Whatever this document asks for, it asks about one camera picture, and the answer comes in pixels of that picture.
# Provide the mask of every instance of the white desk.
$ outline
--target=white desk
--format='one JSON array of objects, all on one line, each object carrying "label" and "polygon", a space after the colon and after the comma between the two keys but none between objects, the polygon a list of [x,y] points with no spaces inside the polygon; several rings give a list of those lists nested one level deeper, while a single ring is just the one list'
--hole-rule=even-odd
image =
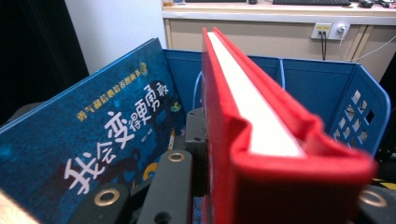
[{"label": "white desk", "polygon": [[[321,59],[320,40],[310,38],[316,22],[351,24],[341,54],[350,60],[381,47],[396,35],[396,9],[280,6],[248,3],[187,3],[163,7],[169,49],[201,50],[202,27],[217,26],[246,54]],[[342,61],[339,41],[327,42],[327,60]],[[358,60],[379,80],[396,50],[396,40]]]}]

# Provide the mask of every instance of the electrical outlet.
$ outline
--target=electrical outlet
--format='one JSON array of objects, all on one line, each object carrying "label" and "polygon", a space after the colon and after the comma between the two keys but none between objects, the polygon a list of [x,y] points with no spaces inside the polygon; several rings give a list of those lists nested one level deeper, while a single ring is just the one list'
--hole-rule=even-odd
[{"label": "electrical outlet", "polygon": [[312,39],[321,39],[323,38],[320,32],[326,32],[326,38],[329,38],[330,30],[332,29],[331,23],[316,23],[314,27],[314,31],[312,32]]},{"label": "electrical outlet", "polygon": [[332,29],[330,30],[329,39],[332,40],[341,40],[345,39],[347,36],[347,31],[349,30],[350,24],[348,23],[335,23],[332,25]]}]

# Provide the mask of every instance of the red book cover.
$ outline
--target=red book cover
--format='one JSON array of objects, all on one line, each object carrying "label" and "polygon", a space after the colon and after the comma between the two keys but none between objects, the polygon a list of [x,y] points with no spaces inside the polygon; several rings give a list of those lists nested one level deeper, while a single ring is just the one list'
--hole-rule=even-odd
[{"label": "red book cover", "polygon": [[[241,115],[242,108],[225,78],[226,66],[221,65],[215,51],[217,44],[204,29],[202,95],[209,155],[204,222],[347,223],[357,208],[361,190],[375,175],[376,163],[365,152],[333,141],[323,131],[318,116],[282,90],[220,30],[214,28],[213,34],[278,115],[304,155],[251,151],[253,123]],[[239,91],[245,94],[247,89]],[[284,149],[274,148],[275,152]]]}]

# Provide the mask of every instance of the book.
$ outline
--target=book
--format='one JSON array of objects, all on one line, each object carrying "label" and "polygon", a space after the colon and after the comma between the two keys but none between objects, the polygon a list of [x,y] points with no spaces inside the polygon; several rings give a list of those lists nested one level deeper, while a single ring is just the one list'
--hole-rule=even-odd
[{"label": "book", "polygon": [[9,123],[0,189],[36,221],[67,223],[93,189],[139,185],[185,132],[173,83],[155,38]]},{"label": "book", "polygon": [[[355,215],[361,190],[375,175],[375,161],[366,152],[333,141],[318,116],[282,90],[219,29],[204,28],[203,33],[209,155],[204,223],[347,223]],[[252,86],[230,85],[227,76],[235,76],[236,70]],[[260,123],[241,112],[245,108],[238,107],[234,96],[249,102],[248,88],[259,96],[250,102],[253,105],[244,106],[254,110],[262,98],[278,118],[262,114],[262,125],[271,125],[270,130],[284,127],[283,133],[255,133]],[[253,149],[255,134],[262,142]]]}]

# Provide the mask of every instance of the plastic crate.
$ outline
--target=plastic crate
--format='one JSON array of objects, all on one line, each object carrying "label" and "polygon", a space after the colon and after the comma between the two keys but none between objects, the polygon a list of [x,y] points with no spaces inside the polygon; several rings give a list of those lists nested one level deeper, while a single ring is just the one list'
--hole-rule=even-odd
[{"label": "plastic crate", "polygon": [[[165,51],[186,112],[200,106],[202,53]],[[377,152],[388,124],[386,92],[358,63],[249,56],[309,111],[319,115],[337,141]]]}]

